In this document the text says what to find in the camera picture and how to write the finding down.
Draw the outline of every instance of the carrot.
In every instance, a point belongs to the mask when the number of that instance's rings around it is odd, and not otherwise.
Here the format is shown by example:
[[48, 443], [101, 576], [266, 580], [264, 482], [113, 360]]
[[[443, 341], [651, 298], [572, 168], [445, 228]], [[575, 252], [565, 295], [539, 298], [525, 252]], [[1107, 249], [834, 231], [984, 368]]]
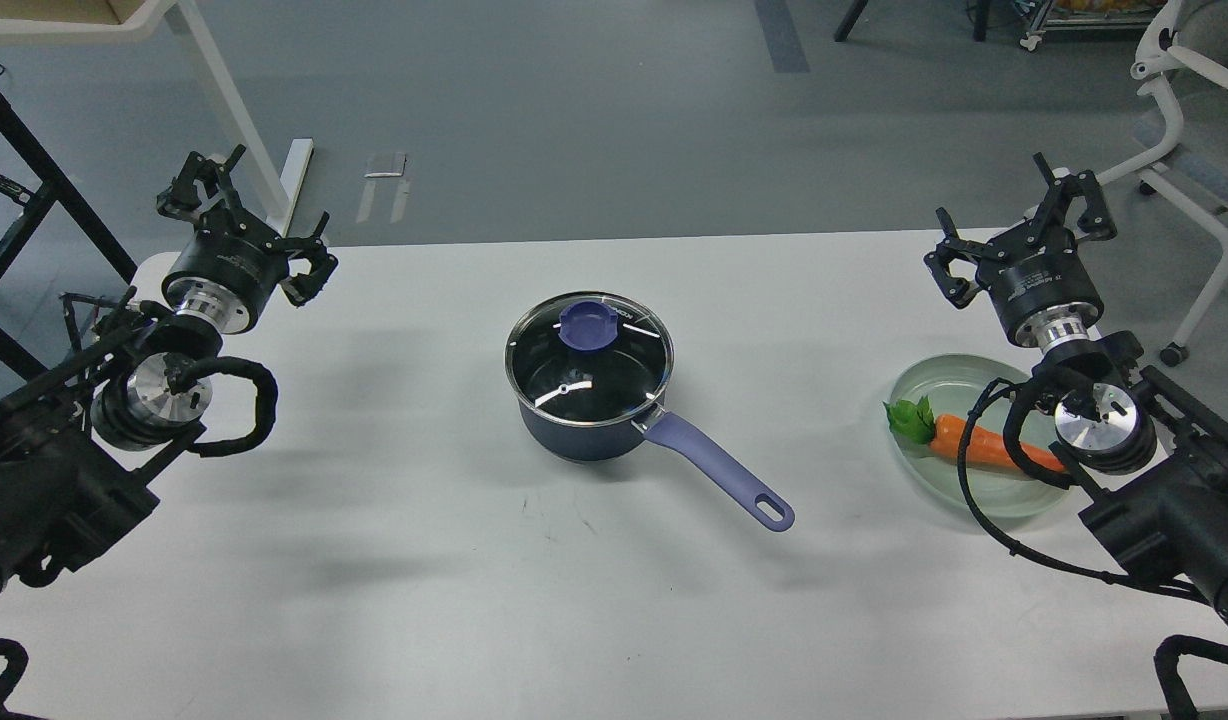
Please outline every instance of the carrot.
[[[889, 419], [889, 429], [894, 434], [910, 439], [916, 445], [930, 447], [930, 451], [939, 457], [957, 460], [957, 450], [962, 446], [962, 435], [965, 434], [965, 419], [948, 414], [935, 418], [935, 413], [930, 409], [928, 397], [921, 397], [917, 402], [899, 401], [893, 405], [885, 402], [883, 405], [885, 407], [885, 417]], [[1032, 457], [1036, 464], [1059, 473], [1066, 471], [1062, 462], [1059, 462], [1059, 457], [1054, 456], [1052, 452], [1034, 445], [1020, 445], [1027, 457]], [[975, 462], [975, 464], [1018, 469], [1006, 451], [1006, 441], [1001, 432], [992, 432], [986, 428], [974, 428], [965, 460]]]

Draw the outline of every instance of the black metal frame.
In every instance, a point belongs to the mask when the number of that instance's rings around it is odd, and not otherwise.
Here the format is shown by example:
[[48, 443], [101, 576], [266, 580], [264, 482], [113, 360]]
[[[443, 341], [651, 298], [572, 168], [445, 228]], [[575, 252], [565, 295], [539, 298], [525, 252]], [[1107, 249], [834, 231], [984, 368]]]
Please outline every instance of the black metal frame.
[[[18, 258], [20, 251], [28, 243], [29, 237], [41, 227], [45, 215], [53, 206], [61, 205], [71, 215], [75, 224], [85, 232], [96, 249], [111, 263], [112, 269], [125, 283], [134, 279], [134, 270], [138, 265], [128, 252], [115, 242], [103, 220], [90, 208], [88, 202], [80, 195], [76, 186], [68, 179], [66, 174], [58, 168], [55, 161], [41, 146], [37, 138], [32, 135], [28, 127], [14, 113], [10, 101], [0, 91], [0, 133], [5, 140], [10, 141], [15, 152], [28, 165], [28, 168], [41, 181], [41, 187], [36, 192], [26, 190], [18, 183], [7, 181], [0, 183], [2, 195], [10, 197], [12, 202], [23, 206], [23, 213], [18, 215], [6, 229], [0, 241], [0, 281], [10, 269], [10, 264]], [[14, 370], [20, 377], [33, 378], [45, 372], [45, 365], [37, 360], [29, 351], [18, 344], [9, 333], [0, 327], [0, 361]]]
[[[977, 0], [977, 5], [974, 9], [974, 39], [975, 42], [984, 42], [989, 37], [989, 6], [992, 5], [992, 0]], [[850, 10], [846, 12], [846, 17], [841, 20], [837, 26], [837, 32], [835, 32], [836, 42], [845, 42], [850, 37], [850, 31], [852, 31], [853, 25], [858, 22], [858, 15], [862, 14], [862, 9], [866, 9], [867, 0], [853, 0], [850, 4]]]

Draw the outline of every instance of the white table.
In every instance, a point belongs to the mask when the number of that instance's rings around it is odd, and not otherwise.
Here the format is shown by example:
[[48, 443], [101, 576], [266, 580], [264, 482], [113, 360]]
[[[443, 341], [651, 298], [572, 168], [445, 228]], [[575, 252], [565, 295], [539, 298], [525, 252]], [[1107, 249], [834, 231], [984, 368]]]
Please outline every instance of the white table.
[[[0, 635], [14, 710], [52, 718], [851, 718], [1163, 708], [1152, 652], [1228, 643], [1203, 606], [1012, 559], [907, 478], [880, 401], [915, 361], [1020, 369], [989, 302], [953, 310], [938, 232], [339, 249], [225, 354], [281, 386], [266, 445], [184, 457], [161, 507]], [[156, 292], [172, 262], [138, 283]], [[570, 290], [640, 300], [677, 345], [668, 407], [795, 507], [770, 533], [682, 457], [570, 464], [532, 441], [506, 333]], [[208, 437], [249, 423], [220, 388]], [[1017, 528], [1113, 569], [1077, 493]], [[1185, 662], [1202, 706], [1228, 668]]]
[[285, 236], [312, 160], [312, 138], [295, 138], [290, 143], [285, 165], [278, 173], [195, 0], [144, 0], [142, 6], [119, 25], [0, 18], [0, 45], [139, 42], [146, 41], [162, 18], [178, 38], [227, 138], [247, 147], [242, 161], [254, 173], [254, 190], [266, 211], [266, 224]]

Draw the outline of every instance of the plate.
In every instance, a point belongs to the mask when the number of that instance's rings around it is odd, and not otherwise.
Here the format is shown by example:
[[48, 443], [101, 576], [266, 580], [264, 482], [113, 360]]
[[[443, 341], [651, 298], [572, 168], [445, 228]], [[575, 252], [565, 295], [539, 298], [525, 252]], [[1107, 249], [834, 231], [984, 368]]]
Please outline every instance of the plate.
[[[979, 401], [982, 388], [995, 378], [1022, 382], [1027, 381], [1027, 375], [1011, 365], [979, 355], [938, 355], [903, 370], [889, 393], [889, 402], [916, 402], [923, 394], [930, 398], [930, 407], [936, 417], [952, 413], [963, 418]], [[997, 401], [979, 420], [979, 426], [1001, 432], [1008, 413], [1008, 402]], [[936, 498], [966, 510], [955, 462], [943, 460], [893, 432], [889, 432], [889, 437], [898, 447], [903, 464], [922, 487], [928, 488]], [[1052, 419], [1044, 414], [1034, 412], [1022, 425], [1022, 441], [1036, 447], [1047, 447], [1055, 437]], [[990, 518], [1030, 518], [1059, 505], [1067, 495], [1066, 489], [1047, 487], [1018, 471], [970, 466], [966, 473], [975, 503], [979, 503]]]

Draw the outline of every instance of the pot lid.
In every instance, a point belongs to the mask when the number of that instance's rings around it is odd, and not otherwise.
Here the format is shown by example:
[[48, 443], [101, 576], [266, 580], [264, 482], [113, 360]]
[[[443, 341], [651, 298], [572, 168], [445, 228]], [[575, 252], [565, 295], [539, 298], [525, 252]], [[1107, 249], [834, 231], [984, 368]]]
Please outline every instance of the pot lid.
[[506, 348], [522, 404], [564, 424], [612, 424], [642, 413], [672, 374], [658, 316], [609, 292], [567, 292], [538, 303]]

